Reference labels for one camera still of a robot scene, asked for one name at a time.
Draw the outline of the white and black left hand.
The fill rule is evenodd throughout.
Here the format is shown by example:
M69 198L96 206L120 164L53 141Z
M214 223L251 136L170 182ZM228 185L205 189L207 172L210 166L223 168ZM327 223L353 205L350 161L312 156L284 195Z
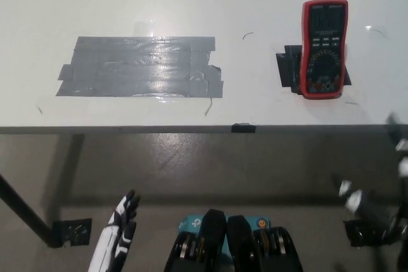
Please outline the white and black left hand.
M134 190L120 200L99 236L89 271L122 271L137 227L135 217L139 202L140 196Z

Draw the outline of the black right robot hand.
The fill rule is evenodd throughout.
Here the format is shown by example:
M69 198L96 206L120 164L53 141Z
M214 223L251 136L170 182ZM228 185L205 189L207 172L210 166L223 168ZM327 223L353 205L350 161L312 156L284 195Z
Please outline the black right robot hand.
M387 132L398 155L401 199L395 215L373 202L368 192L354 189L351 181L333 176L338 197L344 201L346 209L357 217L346 222L346 233L352 246L381 246L407 240L407 135L394 114L387 118Z

